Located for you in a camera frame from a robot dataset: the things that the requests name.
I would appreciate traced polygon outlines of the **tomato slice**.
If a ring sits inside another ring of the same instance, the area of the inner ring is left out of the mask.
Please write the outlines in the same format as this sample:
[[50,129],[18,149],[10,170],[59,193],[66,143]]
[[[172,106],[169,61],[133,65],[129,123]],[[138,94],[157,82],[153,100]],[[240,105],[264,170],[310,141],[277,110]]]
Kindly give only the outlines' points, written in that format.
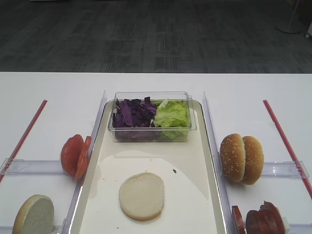
[[74,177],[78,167],[78,159],[82,151],[84,141],[81,135],[76,134],[70,137],[64,144],[60,161],[63,170],[71,177]]
[[83,176],[87,168],[87,165],[88,165],[87,154],[88,154],[88,150],[90,148],[91,142],[92,142],[92,137],[87,136],[83,144],[79,158],[78,158],[77,170],[74,176],[75,180],[79,180]]

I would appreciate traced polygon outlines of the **outer tomato slice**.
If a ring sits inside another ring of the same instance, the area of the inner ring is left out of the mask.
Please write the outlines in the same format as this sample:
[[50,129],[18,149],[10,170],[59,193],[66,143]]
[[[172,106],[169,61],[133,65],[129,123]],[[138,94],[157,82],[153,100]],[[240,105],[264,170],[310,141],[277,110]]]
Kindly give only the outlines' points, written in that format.
[[70,137],[64,144],[60,161],[63,170],[71,177],[74,177],[78,167],[78,159],[82,151],[84,141],[81,135],[76,134]]

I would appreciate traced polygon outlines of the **thin red meat slice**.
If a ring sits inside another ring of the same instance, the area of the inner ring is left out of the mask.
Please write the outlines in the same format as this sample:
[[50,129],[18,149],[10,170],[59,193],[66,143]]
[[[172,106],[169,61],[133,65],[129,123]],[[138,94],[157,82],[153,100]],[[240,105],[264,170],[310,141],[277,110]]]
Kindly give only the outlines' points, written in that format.
[[232,206],[232,216],[234,218],[237,233],[245,234],[244,223],[238,206]]

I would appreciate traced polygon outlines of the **dark meat patty rear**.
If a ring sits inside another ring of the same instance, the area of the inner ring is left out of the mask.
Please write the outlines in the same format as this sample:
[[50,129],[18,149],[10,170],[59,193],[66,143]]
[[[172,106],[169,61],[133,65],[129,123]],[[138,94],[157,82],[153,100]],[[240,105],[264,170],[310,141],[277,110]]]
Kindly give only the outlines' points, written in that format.
[[286,228],[282,220],[279,210],[268,201],[260,206],[259,212],[264,216],[266,222],[270,227],[271,234],[285,234]]

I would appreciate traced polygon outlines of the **clear plastic container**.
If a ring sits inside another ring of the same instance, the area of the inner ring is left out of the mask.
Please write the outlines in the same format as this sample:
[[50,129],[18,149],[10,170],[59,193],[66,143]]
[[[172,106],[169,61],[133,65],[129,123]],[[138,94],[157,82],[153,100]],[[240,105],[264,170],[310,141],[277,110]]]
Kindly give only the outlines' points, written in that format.
[[[166,100],[186,101],[189,110],[189,127],[145,127],[145,128],[114,128],[112,126],[113,113],[116,112],[116,100],[140,99],[150,97],[152,104],[159,104]],[[117,92],[114,96],[112,110],[107,128],[116,142],[184,142],[191,131],[196,130],[195,112],[192,97],[185,91],[173,92]]]

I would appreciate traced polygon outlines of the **purple cabbage pieces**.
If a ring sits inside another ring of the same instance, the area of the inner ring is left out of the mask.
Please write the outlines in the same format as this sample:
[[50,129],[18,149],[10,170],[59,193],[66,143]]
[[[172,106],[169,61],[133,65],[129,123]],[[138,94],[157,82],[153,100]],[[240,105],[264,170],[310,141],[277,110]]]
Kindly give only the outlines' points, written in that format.
[[116,100],[116,112],[113,113],[112,126],[114,128],[145,128],[155,127],[154,119],[156,106],[150,97],[140,99]]

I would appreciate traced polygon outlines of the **bottom bun on tray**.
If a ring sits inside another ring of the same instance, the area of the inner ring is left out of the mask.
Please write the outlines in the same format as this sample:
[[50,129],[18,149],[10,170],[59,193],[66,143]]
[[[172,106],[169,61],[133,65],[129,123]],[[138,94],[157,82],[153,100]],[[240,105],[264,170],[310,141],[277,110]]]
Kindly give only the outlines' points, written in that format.
[[135,220],[150,220],[160,215],[164,200],[164,181],[153,173],[133,175],[119,189],[122,211]]

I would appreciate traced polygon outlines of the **sesame bun top left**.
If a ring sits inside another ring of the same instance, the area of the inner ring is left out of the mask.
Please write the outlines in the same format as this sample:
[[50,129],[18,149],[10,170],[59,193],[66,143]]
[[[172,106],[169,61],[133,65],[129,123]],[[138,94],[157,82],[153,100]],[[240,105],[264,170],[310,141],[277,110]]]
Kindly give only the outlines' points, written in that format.
[[240,134],[230,134],[222,140],[220,159],[224,176],[232,182],[240,182],[246,163],[245,146]]

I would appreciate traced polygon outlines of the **sesame bun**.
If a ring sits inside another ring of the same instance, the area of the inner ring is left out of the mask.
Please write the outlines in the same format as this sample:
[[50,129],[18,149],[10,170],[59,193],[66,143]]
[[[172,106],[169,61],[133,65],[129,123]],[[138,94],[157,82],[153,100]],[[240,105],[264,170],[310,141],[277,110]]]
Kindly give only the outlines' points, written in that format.
[[242,183],[255,184],[261,177],[264,166],[264,154],[261,143],[253,136],[244,136],[246,162]]
[[222,140],[220,159],[224,176],[232,182],[240,182],[246,163],[245,146],[240,134],[230,134]]

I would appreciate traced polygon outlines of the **left red strip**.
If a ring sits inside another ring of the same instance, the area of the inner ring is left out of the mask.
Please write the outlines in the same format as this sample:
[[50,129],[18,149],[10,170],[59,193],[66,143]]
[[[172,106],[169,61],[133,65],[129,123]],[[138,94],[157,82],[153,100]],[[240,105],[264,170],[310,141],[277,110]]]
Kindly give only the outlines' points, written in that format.
[[10,155],[10,157],[3,163],[3,167],[0,170],[0,182],[2,182],[3,178],[4,178],[4,173],[7,171],[7,169],[9,168],[9,166],[11,165],[11,163],[13,162],[13,160],[15,159],[16,155],[18,154],[19,150],[21,149],[23,143],[25,142],[26,138],[28,137],[30,131],[32,130],[34,124],[36,123],[37,119],[39,118],[41,112],[43,111],[45,105],[47,104],[47,100],[44,99],[40,105],[40,107],[38,108],[38,110],[36,111],[34,117],[32,118],[31,122],[29,123],[28,127],[26,128],[26,130],[24,131],[22,137],[20,138],[19,142],[17,143],[16,147],[14,148],[12,154]]

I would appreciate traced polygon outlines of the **red strip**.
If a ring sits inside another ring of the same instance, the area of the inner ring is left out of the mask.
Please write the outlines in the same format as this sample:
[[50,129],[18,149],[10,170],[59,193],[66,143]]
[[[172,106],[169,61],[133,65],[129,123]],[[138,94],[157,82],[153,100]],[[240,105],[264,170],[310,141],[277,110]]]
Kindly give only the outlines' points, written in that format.
[[280,137],[281,137],[281,139],[282,139],[282,141],[283,141],[283,143],[284,143],[284,145],[285,145],[285,147],[286,147],[286,149],[287,149],[291,159],[293,160],[293,162],[296,165],[296,168],[297,168],[297,170],[298,170],[298,172],[299,172],[299,174],[301,176],[301,179],[302,179],[302,181],[303,181],[303,183],[305,185],[305,188],[306,188],[309,196],[312,197],[312,185],[309,182],[308,174],[305,172],[305,169],[303,167],[304,166],[303,163],[300,163],[300,161],[298,160],[298,158],[297,158],[297,156],[296,156],[292,146],[290,145],[290,143],[289,143],[289,141],[288,141],[288,139],[287,139],[287,137],[286,137],[286,135],[285,135],[281,125],[280,125],[280,123],[278,122],[278,119],[277,119],[276,115],[274,114],[274,112],[273,112],[269,102],[267,100],[263,100],[263,103],[264,103],[264,105],[265,105],[265,107],[266,107],[266,109],[267,109],[267,111],[268,111],[272,121],[274,122],[275,127],[278,130],[279,135],[280,135]]
[[32,130],[34,124],[36,123],[37,119],[39,118],[41,112],[43,111],[45,105],[47,104],[47,100],[44,99],[40,105],[40,107],[38,108],[38,110],[36,111],[34,117],[32,118],[31,122],[29,123],[28,127],[26,128],[26,130],[24,131],[22,137],[20,138],[19,142],[17,143],[16,147],[14,148],[12,154],[10,155],[10,157],[3,163],[3,167],[0,170],[0,182],[2,182],[3,178],[4,178],[4,173],[7,171],[7,169],[9,168],[9,166],[11,165],[11,163],[13,162],[13,160],[15,159],[16,155],[18,154],[19,150],[21,149],[23,143],[25,142],[26,138],[28,137],[30,131]]

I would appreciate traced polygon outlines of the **right red strip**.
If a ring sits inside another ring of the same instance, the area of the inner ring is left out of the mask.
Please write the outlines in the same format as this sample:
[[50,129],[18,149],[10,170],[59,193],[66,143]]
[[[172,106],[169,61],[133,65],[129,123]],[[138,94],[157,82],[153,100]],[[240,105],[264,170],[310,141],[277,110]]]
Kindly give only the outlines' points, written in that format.
[[286,137],[286,135],[285,135],[281,125],[280,125],[280,123],[278,122],[278,119],[277,119],[276,115],[274,114],[274,112],[273,112],[269,102],[267,100],[263,100],[263,103],[264,103],[264,105],[265,105],[265,107],[266,107],[266,109],[267,109],[267,111],[268,111],[272,121],[274,122],[275,127],[278,130],[279,135],[280,135],[280,137],[281,137],[281,139],[282,139],[282,141],[283,141],[283,143],[284,143],[284,145],[285,145],[285,147],[286,147],[286,149],[287,149],[291,159],[293,160],[293,162],[296,165],[296,168],[297,168],[297,170],[298,170],[298,172],[299,172],[299,174],[301,176],[301,179],[302,179],[302,181],[303,181],[303,183],[305,185],[305,188],[306,188],[309,196],[312,197],[312,185],[309,182],[308,174],[305,172],[305,169],[303,167],[304,166],[303,163],[300,163],[300,161],[298,160],[298,158],[297,158],[297,156],[296,156],[292,146],[290,145],[290,143],[289,143],[289,141],[288,141],[288,139],[287,139],[287,137]]

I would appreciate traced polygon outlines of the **right long acrylic divider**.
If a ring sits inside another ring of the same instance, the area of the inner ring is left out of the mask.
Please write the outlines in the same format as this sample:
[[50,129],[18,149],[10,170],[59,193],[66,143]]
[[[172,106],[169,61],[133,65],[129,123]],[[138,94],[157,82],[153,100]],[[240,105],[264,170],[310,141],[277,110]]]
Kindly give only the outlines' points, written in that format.
[[210,113],[209,101],[205,92],[203,93],[202,104],[204,109],[205,123],[207,129],[207,135],[209,139],[210,151],[212,155],[212,162],[214,166],[214,175],[217,184],[218,197],[223,217],[223,225],[225,227],[226,234],[236,234],[235,222],[232,216],[232,209],[229,203],[226,180],[222,174],[222,165],[219,156],[219,149],[215,139],[215,130],[213,120]]

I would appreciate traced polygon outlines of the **acrylic holder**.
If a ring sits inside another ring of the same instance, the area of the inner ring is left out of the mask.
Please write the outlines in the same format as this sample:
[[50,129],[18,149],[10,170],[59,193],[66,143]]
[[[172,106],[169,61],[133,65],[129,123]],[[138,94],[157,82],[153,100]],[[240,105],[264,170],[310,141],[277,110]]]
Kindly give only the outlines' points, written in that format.
[[302,161],[265,162],[262,177],[309,178]]
[[0,175],[64,175],[59,160],[26,160],[7,158],[0,168]]
[[286,234],[312,234],[312,224],[290,224],[286,217],[282,217]]

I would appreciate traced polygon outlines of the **standing bun half left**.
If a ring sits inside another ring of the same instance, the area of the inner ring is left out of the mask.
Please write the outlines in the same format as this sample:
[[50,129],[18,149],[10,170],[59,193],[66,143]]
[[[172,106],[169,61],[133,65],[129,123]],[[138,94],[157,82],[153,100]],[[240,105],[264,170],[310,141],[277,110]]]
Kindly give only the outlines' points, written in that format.
[[12,234],[51,234],[54,225],[54,205],[45,195],[33,195],[20,207]]

